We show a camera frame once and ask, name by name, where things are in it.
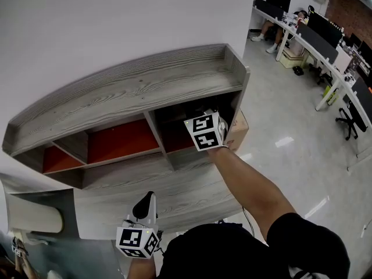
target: black t-shirt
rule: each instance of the black t-shirt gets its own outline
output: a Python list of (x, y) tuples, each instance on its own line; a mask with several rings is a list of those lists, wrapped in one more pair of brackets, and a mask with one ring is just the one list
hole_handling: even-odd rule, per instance
[(348, 277), (350, 260), (340, 237), (298, 214), (278, 218), (267, 244), (241, 224), (198, 226), (169, 243), (158, 278)]

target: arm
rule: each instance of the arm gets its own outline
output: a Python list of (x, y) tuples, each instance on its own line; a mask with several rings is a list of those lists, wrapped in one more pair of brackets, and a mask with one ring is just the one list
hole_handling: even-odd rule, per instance
[(150, 259), (132, 260), (129, 268), (128, 279), (153, 279), (156, 278), (155, 261)]
[(228, 189), (257, 221), (265, 240), (274, 221), (286, 213), (295, 213), (295, 209), (273, 182), (228, 148), (210, 149), (208, 153)]
[(23, 261), (23, 270), (28, 277), (28, 279), (37, 279), (34, 269), (31, 267), (30, 263), (27, 260), (25, 252), (22, 252), (22, 261)]
[(16, 254), (16, 271), (22, 274), (22, 263), (21, 258)]

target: office chair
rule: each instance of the office chair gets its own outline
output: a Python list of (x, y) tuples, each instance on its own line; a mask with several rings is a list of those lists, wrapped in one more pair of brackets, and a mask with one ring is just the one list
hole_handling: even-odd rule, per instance
[(350, 139), (350, 135), (351, 135), (351, 129), (354, 131), (355, 133), (355, 136), (354, 138), (357, 139), (358, 138), (358, 133), (356, 132), (356, 129), (354, 127), (354, 123), (359, 127), (360, 130), (362, 130), (364, 133), (366, 132), (367, 130), (367, 126), (365, 125), (362, 117), (360, 116), (359, 112), (357, 111), (355, 105), (349, 101), (349, 110), (350, 110), (350, 114), (352, 116), (352, 119), (350, 119), (350, 117), (348, 116), (348, 114), (344, 111), (343, 108), (340, 108), (338, 111), (341, 113), (343, 112), (346, 119), (344, 118), (336, 118), (336, 122), (338, 121), (341, 121), (341, 122), (344, 122), (344, 123), (347, 123), (348, 126), (349, 126), (349, 134), (348, 136), (345, 138), (347, 141)]

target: polished floor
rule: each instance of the polished floor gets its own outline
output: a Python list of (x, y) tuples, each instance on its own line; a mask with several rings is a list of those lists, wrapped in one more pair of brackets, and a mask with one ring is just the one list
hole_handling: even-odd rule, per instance
[[(372, 161), (352, 173), (346, 167), (370, 146), (372, 131), (359, 131), (358, 140), (346, 141), (345, 127), (335, 122), (344, 103), (337, 100), (315, 111), (324, 88), (308, 70), (296, 76), (276, 62), (265, 51), (270, 44), (246, 43), (244, 61), (251, 78), (241, 109), (249, 131), (238, 154), (278, 185), (301, 216), (342, 238), (351, 259), (349, 278), (361, 278), (372, 263), (372, 225), (361, 237), (372, 219)], [(242, 213), (228, 220), (250, 230)], [(175, 236), (166, 235), (163, 248)], [(161, 262), (156, 254), (158, 268)]]

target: desk leg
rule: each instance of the desk leg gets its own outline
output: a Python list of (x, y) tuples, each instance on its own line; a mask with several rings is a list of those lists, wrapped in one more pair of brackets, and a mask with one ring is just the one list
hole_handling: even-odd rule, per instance
[(303, 53), (303, 60), (302, 60), (301, 65), (300, 65), (301, 68), (303, 68), (305, 66), (305, 64), (306, 64), (307, 59), (309, 58), (309, 56), (310, 56), (309, 51), (307, 49), (305, 49), (305, 51)]
[(319, 104), (315, 107), (315, 109), (318, 111), (320, 108), (325, 104), (327, 99), (331, 96), (331, 94), (336, 90), (336, 88), (339, 85), (339, 80), (335, 80), (335, 83), (331, 87), (331, 89), (328, 91), (328, 93), (325, 95), (325, 97), (319, 102)]
[(332, 96), (331, 100), (329, 101), (328, 105), (333, 105), (335, 99), (338, 97), (340, 99), (344, 98), (346, 95), (345, 89), (342, 87), (341, 89), (338, 90), (338, 93)]
[(279, 61), (280, 60), (280, 57), (281, 57), (281, 54), (283, 53), (283, 50), (284, 50), (284, 47), (285, 47), (285, 43), (287, 42), (287, 39), (288, 39), (288, 36), (289, 36), (289, 32), (288, 31), (285, 31), (284, 30), (284, 37), (283, 37), (283, 40), (281, 41), (281, 45), (279, 47), (279, 51), (278, 51), (278, 55), (276, 57), (276, 61)]

